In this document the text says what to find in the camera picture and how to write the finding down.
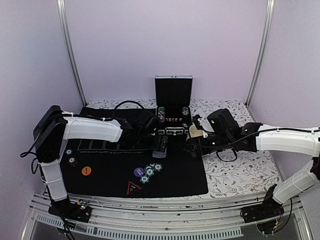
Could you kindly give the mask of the red brown poker chip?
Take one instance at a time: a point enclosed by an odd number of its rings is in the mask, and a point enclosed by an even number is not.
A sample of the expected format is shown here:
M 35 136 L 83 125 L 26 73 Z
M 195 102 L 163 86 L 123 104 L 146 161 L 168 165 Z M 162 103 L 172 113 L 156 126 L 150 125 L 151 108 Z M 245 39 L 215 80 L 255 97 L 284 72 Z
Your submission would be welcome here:
M 71 167 L 74 168 L 74 167 L 77 166 L 78 162 L 77 162 L 77 160 L 76 160 L 75 157 L 70 157 L 70 158 L 68 159 L 68 164 L 69 164 Z

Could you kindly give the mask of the purple small blind button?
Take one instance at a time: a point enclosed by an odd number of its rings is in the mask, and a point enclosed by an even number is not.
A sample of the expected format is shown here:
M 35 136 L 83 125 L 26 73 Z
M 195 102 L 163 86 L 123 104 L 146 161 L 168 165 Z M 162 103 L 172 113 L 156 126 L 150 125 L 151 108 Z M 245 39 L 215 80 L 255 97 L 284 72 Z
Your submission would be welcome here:
M 145 170 L 142 167 L 138 167 L 133 171 L 133 174 L 136 177 L 140 178 L 145 175 Z

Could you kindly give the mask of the dark green poker chip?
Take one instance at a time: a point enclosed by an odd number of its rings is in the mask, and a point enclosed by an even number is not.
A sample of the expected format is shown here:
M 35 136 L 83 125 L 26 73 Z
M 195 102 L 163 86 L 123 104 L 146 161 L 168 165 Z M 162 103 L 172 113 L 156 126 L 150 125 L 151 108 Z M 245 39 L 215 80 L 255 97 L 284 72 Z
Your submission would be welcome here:
M 65 151 L 65 154 L 66 155 L 71 155 L 73 153 L 73 151 L 71 150 L 71 149 L 67 149 L 66 151 Z

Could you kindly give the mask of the orange big blind button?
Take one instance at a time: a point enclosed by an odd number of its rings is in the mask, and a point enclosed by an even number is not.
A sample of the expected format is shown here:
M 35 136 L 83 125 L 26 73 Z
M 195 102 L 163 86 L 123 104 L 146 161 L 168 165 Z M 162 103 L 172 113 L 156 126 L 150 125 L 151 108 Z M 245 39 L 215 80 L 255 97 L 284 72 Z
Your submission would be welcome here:
M 92 168 L 90 166 L 85 166 L 81 170 L 83 176 L 89 176 L 92 173 Z

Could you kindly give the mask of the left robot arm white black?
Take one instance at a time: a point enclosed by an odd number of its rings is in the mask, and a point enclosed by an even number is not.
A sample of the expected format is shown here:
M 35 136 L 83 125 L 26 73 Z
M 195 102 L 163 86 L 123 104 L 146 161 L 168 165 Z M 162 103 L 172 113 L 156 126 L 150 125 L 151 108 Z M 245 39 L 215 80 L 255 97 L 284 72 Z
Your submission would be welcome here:
M 51 205 L 63 217 L 70 217 L 75 211 L 60 168 L 64 141 L 100 140 L 128 146 L 139 144 L 160 153 L 166 151 L 168 138 L 158 134 L 161 121 L 154 113 L 142 108 L 138 116 L 127 120 L 116 116 L 116 112 L 114 109 L 109 117 L 97 117 L 62 111 L 60 106 L 52 105 L 33 130 L 33 144 L 20 153 L 20 158 L 35 156 Z

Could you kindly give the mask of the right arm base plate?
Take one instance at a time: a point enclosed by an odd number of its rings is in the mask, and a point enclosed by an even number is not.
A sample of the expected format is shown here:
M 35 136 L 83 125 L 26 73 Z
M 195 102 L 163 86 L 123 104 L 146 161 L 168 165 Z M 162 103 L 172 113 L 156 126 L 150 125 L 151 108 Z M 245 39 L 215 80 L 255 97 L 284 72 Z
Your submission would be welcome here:
M 243 218 L 245 223 L 251 223 L 281 216 L 284 214 L 284 212 L 285 211 L 282 204 L 271 200 L 263 201 L 260 204 L 243 207 L 240 210 L 240 216 Z

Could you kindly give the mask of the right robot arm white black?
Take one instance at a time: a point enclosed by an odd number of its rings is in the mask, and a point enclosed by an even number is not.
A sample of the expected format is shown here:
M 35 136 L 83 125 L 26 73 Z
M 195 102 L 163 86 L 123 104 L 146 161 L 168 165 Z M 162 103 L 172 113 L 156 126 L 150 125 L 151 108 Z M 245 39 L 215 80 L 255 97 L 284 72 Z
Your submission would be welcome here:
M 202 118 L 193 117 L 187 130 L 187 143 L 194 156 L 204 156 L 224 150 L 280 151 L 299 153 L 311 157 L 310 161 L 285 181 L 271 186 L 263 202 L 244 207 L 244 217 L 269 218 L 281 213 L 283 204 L 320 182 L 320 129 L 271 126 L 248 122 L 240 126 L 226 108 Z

